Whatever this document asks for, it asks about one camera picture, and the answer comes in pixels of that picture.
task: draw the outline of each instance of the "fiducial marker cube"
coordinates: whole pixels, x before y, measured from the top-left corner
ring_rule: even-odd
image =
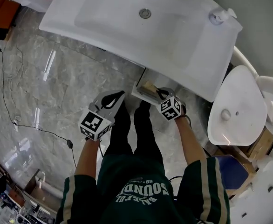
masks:
[[[86,108],[79,120],[78,126],[82,134],[97,141],[112,128],[113,124],[111,121]]]
[[[170,121],[181,115],[181,102],[172,96],[162,102],[157,109],[167,121]]]

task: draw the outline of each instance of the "green t-shirt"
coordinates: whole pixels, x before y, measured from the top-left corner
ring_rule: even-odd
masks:
[[[229,200],[218,160],[186,167],[177,200],[155,160],[135,155],[107,155],[98,181],[87,175],[65,180],[56,223],[214,223],[229,224]]]

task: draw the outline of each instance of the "black pants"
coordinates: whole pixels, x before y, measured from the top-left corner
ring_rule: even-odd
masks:
[[[155,142],[152,124],[150,121],[150,104],[142,101],[140,107],[136,109],[134,124],[137,134],[137,148],[134,155],[147,156],[157,160],[163,165],[163,157]],[[117,115],[115,125],[112,127],[110,144],[104,155],[109,154],[128,154],[133,155],[127,140],[130,129],[130,116],[123,102]]]

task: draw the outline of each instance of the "person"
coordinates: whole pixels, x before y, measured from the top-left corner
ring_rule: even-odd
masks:
[[[188,166],[174,200],[163,157],[155,142],[149,109],[150,104],[142,101],[135,111],[137,148],[133,153],[127,138],[130,116],[122,103],[97,184],[96,156],[100,141],[86,141],[75,175],[65,180],[56,223],[230,223],[229,199],[218,160],[206,158],[184,117],[175,122]]]
[[[1,178],[0,178],[0,195],[6,190],[6,186],[7,186],[7,177],[4,174]]]

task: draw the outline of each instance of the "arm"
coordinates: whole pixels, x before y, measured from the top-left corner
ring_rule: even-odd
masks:
[[[100,218],[100,195],[96,186],[96,157],[100,141],[88,140],[82,150],[75,175],[64,184],[63,199],[56,217],[58,223],[80,223]]]
[[[100,141],[87,140],[82,150],[75,175],[96,176],[96,158]]]
[[[175,122],[188,164],[180,184],[178,203],[190,208],[197,220],[229,224],[229,199],[222,184],[218,160],[206,158],[185,118],[177,118]]]
[[[204,150],[198,143],[196,136],[188,124],[188,120],[184,117],[179,117],[175,119],[175,122],[179,129],[183,152],[187,164],[190,165],[197,160],[206,160]]]

